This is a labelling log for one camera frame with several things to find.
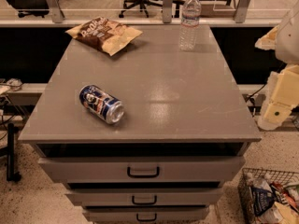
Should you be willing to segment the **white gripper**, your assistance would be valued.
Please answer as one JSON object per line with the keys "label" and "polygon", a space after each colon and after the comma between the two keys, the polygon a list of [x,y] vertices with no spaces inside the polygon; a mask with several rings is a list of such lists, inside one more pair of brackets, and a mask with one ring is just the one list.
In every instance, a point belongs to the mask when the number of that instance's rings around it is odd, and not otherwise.
{"label": "white gripper", "polygon": [[292,110],[299,106],[299,65],[287,64],[279,73],[270,73],[270,101],[264,101],[258,126],[266,131],[280,127]]}

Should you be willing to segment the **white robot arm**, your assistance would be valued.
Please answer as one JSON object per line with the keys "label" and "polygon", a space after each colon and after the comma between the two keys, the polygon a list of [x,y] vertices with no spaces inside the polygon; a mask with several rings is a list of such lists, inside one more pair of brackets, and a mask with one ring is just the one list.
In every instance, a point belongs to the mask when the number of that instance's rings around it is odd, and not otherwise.
{"label": "white robot arm", "polygon": [[258,39],[255,47],[273,49],[276,58],[286,64],[280,72],[270,73],[268,92],[257,121],[261,129],[275,130],[299,106],[299,1],[279,25]]}

